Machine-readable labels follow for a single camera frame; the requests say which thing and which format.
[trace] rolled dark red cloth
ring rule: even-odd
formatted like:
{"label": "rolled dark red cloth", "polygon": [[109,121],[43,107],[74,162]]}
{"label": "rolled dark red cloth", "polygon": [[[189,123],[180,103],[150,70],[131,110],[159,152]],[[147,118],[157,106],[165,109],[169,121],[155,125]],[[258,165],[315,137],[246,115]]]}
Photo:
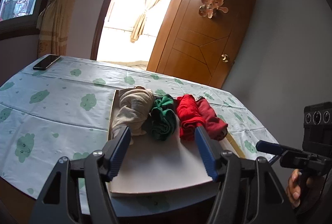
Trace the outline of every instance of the rolled dark red cloth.
{"label": "rolled dark red cloth", "polygon": [[211,139],[221,141],[227,135],[228,124],[217,117],[215,110],[205,98],[196,101],[198,112],[205,119],[205,130]]}
{"label": "rolled dark red cloth", "polygon": [[198,126],[205,127],[205,119],[200,115],[192,95],[178,97],[177,115],[180,119],[180,139],[193,141],[194,131]]}

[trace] wall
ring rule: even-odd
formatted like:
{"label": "wall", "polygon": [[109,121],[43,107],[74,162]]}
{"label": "wall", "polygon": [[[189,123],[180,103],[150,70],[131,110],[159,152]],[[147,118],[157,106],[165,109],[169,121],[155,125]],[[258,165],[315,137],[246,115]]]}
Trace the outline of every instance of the wall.
{"label": "wall", "polygon": [[[257,0],[223,90],[281,143],[301,148],[303,108],[332,100],[332,11],[326,0]],[[273,166],[283,185],[290,170]]]}
{"label": "wall", "polygon": [[0,86],[37,59],[38,38],[25,35],[0,41]]}
{"label": "wall", "polygon": [[68,56],[90,59],[93,36],[103,1],[75,1],[67,41]]}

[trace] white tablecloth with green clouds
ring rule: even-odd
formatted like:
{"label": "white tablecloth with green clouds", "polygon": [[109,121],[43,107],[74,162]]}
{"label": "white tablecloth with green clouds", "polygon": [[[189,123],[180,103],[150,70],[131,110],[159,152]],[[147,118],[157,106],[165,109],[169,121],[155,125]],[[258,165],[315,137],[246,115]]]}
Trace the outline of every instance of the white tablecloth with green clouds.
{"label": "white tablecloth with green clouds", "polygon": [[[43,58],[0,88],[0,175],[33,198],[38,197],[61,156],[78,159],[103,148],[114,91],[137,85],[173,97],[187,93],[204,96],[217,116],[228,123],[229,133],[247,158],[272,157],[257,153],[255,144],[259,140],[277,141],[228,92],[166,75],[67,56],[46,71],[33,70]],[[84,180],[80,180],[80,193],[85,195]],[[138,203],[148,207],[145,204],[148,200]],[[82,211],[88,213],[84,199]]]}

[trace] rolled green cloth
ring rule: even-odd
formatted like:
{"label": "rolled green cloth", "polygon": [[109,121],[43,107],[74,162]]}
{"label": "rolled green cloth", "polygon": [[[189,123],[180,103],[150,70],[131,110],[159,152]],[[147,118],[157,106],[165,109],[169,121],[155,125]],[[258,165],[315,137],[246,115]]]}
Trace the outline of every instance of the rolled green cloth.
{"label": "rolled green cloth", "polygon": [[151,109],[151,136],[159,141],[165,141],[176,129],[174,100],[170,95],[156,99]]}

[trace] wooden door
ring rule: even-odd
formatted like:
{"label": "wooden door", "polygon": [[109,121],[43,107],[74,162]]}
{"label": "wooden door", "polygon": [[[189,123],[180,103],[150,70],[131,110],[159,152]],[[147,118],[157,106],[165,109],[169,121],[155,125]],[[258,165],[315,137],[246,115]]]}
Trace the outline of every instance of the wooden door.
{"label": "wooden door", "polygon": [[147,70],[221,88],[242,44],[255,1],[224,0],[222,7],[228,12],[217,10],[209,19],[199,14],[201,0],[172,0]]}

